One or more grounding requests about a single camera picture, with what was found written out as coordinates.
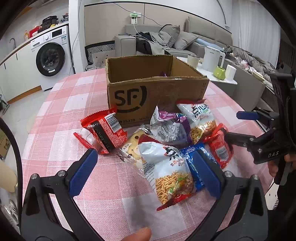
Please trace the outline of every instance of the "bottle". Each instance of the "bottle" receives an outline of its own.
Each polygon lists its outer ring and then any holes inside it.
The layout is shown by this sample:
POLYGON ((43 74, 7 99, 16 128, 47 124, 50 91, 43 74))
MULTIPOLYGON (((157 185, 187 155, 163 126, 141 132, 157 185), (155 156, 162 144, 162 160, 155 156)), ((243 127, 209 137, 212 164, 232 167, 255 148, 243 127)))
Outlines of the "bottle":
POLYGON ((29 39, 29 34, 27 32, 27 30, 25 30, 25 35, 24 35, 24 41, 29 39))

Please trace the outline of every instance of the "white cup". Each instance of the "white cup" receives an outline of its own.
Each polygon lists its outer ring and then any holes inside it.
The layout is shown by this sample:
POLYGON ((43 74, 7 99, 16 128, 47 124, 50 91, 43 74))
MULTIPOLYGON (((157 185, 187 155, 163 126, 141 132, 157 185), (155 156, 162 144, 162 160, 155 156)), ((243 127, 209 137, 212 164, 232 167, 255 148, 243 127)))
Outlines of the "white cup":
POLYGON ((228 64, 227 68, 226 68, 226 71, 225 71, 226 79, 233 80, 236 71, 237 71, 236 68, 234 68, 233 66, 228 64))
POLYGON ((199 62, 199 58, 196 57, 195 55, 191 55, 189 54, 187 57, 187 64, 189 64, 190 66, 192 66, 193 68, 197 68, 198 62, 199 62))

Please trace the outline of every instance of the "pink checkered tablecloth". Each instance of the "pink checkered tablecloth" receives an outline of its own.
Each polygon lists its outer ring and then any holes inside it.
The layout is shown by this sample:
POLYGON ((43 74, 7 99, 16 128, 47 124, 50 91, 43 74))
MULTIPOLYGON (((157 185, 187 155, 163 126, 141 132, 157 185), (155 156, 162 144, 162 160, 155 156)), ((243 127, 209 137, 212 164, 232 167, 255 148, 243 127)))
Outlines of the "pink checkered tablecloth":
MULTIPOLYGON (((236 118, 236 112, 242 108, 211 82, 205 98, 217 122, 224 123, 229 131, 261 135, 255 122, 236 118)), ((82 129, 80 119, 107 108, 105 69, 71 75, 53 87, 37 114, 22 155, 24 194, 33 173, 41 177, 55 175, 82 157, 86 148, 73 135, 82 129)), ((234 157, 224 170, 240 177, 256 173, 265 191, 272 181, 267 165, 254 165, 246 148, 235 146, 234 157)), ((185 240, 215 202, 202 190, 182 203, 156 212, 160 202, 149 183, 114 154, 99 155, 97 165, 74 200, 107 241, 120 240, 145 226, 152 229, 151 240, 185 240)), ((237 201, 233 201, 221 227, 228 225, 237 201)), ((62 225, 70 229, 55 197, 52 202, 62 225)))

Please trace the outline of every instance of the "black and white patterned panel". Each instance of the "black and white patterned panel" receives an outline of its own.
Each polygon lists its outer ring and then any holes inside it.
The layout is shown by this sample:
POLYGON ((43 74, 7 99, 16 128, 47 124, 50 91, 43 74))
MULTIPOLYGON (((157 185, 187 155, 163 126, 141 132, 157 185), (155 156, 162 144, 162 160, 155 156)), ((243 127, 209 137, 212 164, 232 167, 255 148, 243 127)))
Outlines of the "black and white patterned panel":
POLYGON ((115 56, 115 43, 114 41, 107 41, 107 42, 87 45, 85 46, 85 53, 89 63, 95 64, 95 65, 97 63, 100 64, 101 61, 98 61, 97 60, 98 58, 101 60, 103 56, 106 56, 107 58, 115 56))

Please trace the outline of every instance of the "white curtain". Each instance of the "white curtain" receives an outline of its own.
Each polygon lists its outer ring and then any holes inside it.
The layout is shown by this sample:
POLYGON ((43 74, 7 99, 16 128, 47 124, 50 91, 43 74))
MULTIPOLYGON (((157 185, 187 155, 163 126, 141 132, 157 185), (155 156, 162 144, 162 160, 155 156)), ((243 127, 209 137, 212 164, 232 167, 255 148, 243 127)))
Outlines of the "white curtain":
POLYGON ((281 28, 261 4, 233 0, 231 32, 234 46, 247 50, 276 67, 281 28))

